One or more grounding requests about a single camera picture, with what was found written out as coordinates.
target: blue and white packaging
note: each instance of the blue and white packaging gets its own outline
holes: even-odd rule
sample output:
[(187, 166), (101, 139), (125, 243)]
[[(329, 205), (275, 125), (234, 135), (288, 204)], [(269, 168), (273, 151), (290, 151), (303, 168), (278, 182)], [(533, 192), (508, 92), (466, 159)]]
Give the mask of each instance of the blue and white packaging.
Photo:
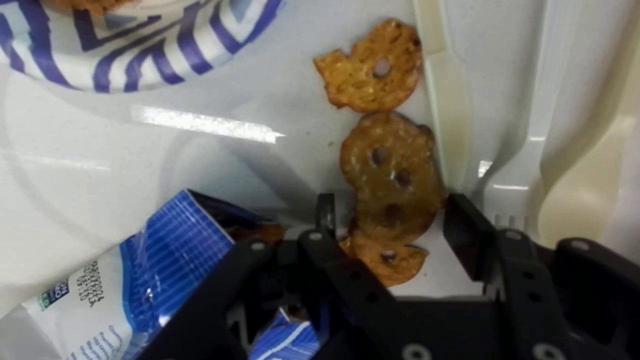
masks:
[[(234, 245), (225, 226), (264, 221), (238, 205), (180, 192), (144, 230), (0, 320), (2, 360), (131, 360)], [(311, 357), (309, 321), (281, 311), (251, 357)]]

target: food wrapper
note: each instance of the food wrapper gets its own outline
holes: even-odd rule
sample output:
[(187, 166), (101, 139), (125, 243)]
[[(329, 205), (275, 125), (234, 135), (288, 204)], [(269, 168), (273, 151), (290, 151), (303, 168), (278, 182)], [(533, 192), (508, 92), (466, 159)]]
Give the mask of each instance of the food wrapper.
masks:
[[(167, 202), (142, 232), (0, 320), (0, 357), (136, 357), (234, 245), (269, 219), (196, 192)], [(278, 311), (251, 357), (311, 357), (309, 321)]]

